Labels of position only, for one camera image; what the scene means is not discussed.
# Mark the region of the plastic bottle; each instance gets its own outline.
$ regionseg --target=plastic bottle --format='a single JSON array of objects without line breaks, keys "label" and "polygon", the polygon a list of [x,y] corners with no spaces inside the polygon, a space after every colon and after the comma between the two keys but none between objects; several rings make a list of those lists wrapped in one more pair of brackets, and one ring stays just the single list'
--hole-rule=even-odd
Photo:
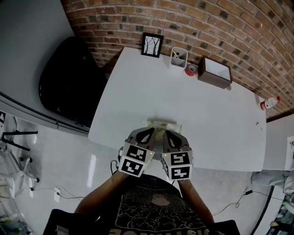
[{"label": "plastic bottle", "polygon": [[262,110],[274,107],[278,102],[281,101],[281,98],[278,96],[276,97],[271,97],[268,100],[265,100],[263,102],[260,103],[260,107]]}]

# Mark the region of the white table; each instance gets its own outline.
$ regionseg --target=white table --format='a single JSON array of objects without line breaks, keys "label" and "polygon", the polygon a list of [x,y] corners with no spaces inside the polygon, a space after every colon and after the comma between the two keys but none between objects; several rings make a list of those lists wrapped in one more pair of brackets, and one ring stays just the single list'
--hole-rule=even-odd
[{"label": "white table", "polygon": [[233,82],[221,89],[171,74],[170,58],[142,56],[124,48],[106,85],[89,139],[119,149],[147,119],[182,125],[193,150],[194,166],[231,171],[261,171],[266,145],[262,101]]}]

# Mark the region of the red tape roll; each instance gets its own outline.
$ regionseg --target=red tape roll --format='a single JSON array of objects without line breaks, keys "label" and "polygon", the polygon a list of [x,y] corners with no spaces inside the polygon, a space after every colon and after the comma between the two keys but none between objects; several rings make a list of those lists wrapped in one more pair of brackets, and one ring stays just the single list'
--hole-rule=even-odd
[{"label": "red tape roll", "polygon": [[186,74],[188,74],[191,77],[195,75],[196,71],[197,71],[196,67],[192,64],[188,64],[185,69]]}]

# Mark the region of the black leather chair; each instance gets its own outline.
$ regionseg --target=black leather chair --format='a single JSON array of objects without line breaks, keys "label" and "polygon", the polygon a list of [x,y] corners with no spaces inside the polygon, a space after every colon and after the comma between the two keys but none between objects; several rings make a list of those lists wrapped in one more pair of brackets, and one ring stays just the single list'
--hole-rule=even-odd
[{"label": "black leather chair", "polygon": [[39,96],[46,109],[90,127],[106,83],[83,39],[70,37],[44,68]]}]

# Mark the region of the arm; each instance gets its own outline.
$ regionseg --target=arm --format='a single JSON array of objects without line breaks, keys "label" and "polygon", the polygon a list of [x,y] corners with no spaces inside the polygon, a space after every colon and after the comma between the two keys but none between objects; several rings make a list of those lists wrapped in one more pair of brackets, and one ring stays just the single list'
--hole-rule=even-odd
[{"label": "arm", "polygon": [[213,217],[189,179],[178,181],[184,200],[205,224],[214,223]]},{"label": "arm", "polygon": [[75,213],[92,215],[104,204],[104,202],[121,186],[128,174],[117,171],[102,185],[88,194],[75,209]]}]

